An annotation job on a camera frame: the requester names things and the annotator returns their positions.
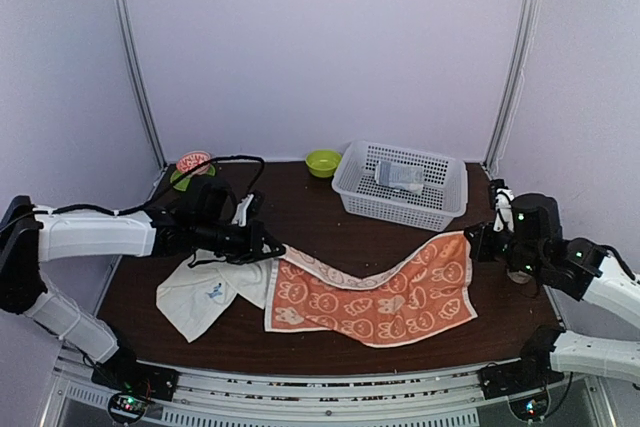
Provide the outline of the white towel blue print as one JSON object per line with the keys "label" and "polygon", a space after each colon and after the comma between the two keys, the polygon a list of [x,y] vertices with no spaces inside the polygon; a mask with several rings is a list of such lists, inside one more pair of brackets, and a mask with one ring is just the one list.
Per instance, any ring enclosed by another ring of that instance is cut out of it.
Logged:
{"label": "white towel blue print", "polygon": [[263,309],[273,262],[190,267],[182,262],[156,289],[156,307],[192,343],[200,338],[238,297]]}

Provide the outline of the orange bunny pattern towel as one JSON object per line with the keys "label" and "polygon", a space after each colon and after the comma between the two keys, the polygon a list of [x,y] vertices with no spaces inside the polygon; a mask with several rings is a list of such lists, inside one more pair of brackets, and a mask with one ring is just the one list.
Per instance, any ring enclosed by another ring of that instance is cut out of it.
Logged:
{"label": "orange bunny pattern towel", "polygon": [[271,270],[264,328],[332,331],[372,348],[410,345],[476,318],[462,232],[439,234],[391,269],[357,278],[293,247]]}

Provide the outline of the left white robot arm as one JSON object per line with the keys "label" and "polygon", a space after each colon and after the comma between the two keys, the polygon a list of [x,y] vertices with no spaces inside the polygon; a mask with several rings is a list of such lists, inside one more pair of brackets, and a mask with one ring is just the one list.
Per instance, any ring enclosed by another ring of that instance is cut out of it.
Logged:
{"label": "left white robot arm", "polygon": [[167,206],[149,201],[119,211],[89,204],[49,208],[17,196],[1,222],[1,309],[31,318],[104,366],[121,390],[133,391],[144,380],[133,351],[105,322],[55,288],[41,265],[69,258],[161,258],[197,251],[232,265],[277,258],[286,249],[256,219],[261,202],[256,192],[236,199],[226,182],[212,177],[190,181]]}

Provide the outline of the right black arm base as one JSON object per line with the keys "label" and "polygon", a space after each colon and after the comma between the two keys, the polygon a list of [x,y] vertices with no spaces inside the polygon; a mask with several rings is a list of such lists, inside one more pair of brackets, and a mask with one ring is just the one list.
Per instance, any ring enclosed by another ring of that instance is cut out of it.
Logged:
{"label": "right black arm base", "polygon": [[518,360],[491,364],[478,371],[485,400],[511,396],[560,382],[564,374],[551,367],[555,342],[566,330],[541,326],[524,343]]}

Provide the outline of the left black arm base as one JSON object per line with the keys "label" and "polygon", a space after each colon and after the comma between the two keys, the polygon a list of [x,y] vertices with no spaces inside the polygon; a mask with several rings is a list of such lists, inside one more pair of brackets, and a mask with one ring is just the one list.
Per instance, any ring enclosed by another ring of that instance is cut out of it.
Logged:
{"label": "left black arm base", "polygon": [[171,401],[179,374],[175,369],[141,363],[133,350],[119,346],[104,362],[89,361],[94,384],[138,398]]}

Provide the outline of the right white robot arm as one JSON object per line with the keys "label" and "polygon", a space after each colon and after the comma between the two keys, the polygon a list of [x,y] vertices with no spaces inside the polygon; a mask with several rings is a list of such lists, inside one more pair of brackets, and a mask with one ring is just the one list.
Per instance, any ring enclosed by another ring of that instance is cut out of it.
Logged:
{"label": "right white robot arm", "polygon": [[492,222],[464,236],[477,263],[500,262],[510,279],[558,293],[566,308],[556,325],[539,326],[517,360],[480,373],[488,398],[555,383],[566,374],[639,382],[639,276],[609,245],[565,238],[557,201],[491,186]]}

